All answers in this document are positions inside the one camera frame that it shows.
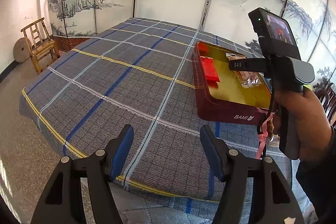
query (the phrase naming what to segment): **small display screen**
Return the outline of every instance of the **small display screen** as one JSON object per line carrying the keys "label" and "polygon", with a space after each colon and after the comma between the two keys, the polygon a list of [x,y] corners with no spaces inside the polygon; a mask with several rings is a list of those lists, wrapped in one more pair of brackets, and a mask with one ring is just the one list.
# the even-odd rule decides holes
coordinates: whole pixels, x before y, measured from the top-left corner
{"label": "small display screen", "polygon": [[267,26],[273,38],[291,45],[296,45],[287,24],[280,18],[267,14]]}

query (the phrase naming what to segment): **red tin box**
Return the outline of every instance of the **red tin box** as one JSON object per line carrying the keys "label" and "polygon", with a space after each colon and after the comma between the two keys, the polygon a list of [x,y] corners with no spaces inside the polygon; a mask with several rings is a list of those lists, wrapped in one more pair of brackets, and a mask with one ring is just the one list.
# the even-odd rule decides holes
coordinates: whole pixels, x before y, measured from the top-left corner
{"label": "red tin box", "polygon": [[[270,90],[259,77],[262,85],[243,88],[233,71],[228,68],[226,48],[197,42],[192,55],[197,114],[201,119],[258,125],[270,102]],[[213,65],[220,82],[207,81],[200,57],[213,58]]]}

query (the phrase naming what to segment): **bed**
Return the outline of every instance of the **bed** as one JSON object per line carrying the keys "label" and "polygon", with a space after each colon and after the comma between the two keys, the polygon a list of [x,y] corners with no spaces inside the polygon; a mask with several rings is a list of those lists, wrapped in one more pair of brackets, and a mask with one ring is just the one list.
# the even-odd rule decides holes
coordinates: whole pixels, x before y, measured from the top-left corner
{"label": "bed", "polygon": [[[208,124],[249,157],[255,156],[258,137],[255,126],[197,116],[191,62],[196,41],[247,57],[255,54],[210,33],[130,18],[79,44],[38,75],[22,90],[20,112],[34,120],[58,154],[72,158],[105,147],[129,123],[134,142],[116,183],[160,204],[213,219],[224,185],[209,168],[200,127]],[[278,148],[269,153],[292,183],[291,161]],[[242,223],[248,221],[252,185],[249,180]]]}

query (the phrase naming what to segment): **wooden chair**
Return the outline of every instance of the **wooden chair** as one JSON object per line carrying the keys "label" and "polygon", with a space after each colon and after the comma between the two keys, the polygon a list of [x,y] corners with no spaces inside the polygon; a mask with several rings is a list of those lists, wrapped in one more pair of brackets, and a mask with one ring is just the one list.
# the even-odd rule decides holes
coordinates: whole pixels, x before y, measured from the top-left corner
{"label": "wooden chair", "polygon": [[330,125],[336,128],[336,86],[330,83],[325,90],[319,90],[316,93],[317,98],[323,104],[325,115]]}
{"label": "wooden chair", "polygon": [[[28,50],[29,50],[31,61],[33,62],[35,70],[38,74],[40,74],[43,70],[45,70],[49,65],[51,65],[54,61],[56,61],[60,57],[59,51],[56,45],[56,41],[50,38],[47,28],[43,22],[43,19],[44,17],[40,18],[39,20],[34,21],[33,23],[29,24],[28,26],[24,27],[21,30],[21,32],[23,32],[25,36],[26,43],[28,45]],[[39,22],[41,22],[43,26],[44,33],[47,36],[46,39],[42,38],[41,33],[38,29],[37,24]],[[30,29],[33,43],[31,43],[27,37],[26,30],[28,28]],[[43,57],[47,56],[48,54],[51,54],[52,61],[49,62],[47,66],[41,68],[39,65],[39,61]]]}

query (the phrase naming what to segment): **dark wooden chair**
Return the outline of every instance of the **dark wooden chair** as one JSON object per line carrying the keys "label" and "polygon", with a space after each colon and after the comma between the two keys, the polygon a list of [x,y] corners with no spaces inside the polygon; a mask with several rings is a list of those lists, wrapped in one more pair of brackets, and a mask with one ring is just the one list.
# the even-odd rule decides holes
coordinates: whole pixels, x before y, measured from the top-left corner
{"label": "dark wooden chair", "polygon": [[336,85],[330,83],[326,89],[316,92],[317,98],[319,98],[323,105],[325,114],[330,122],[330,125],[335,128],[336,126]]}

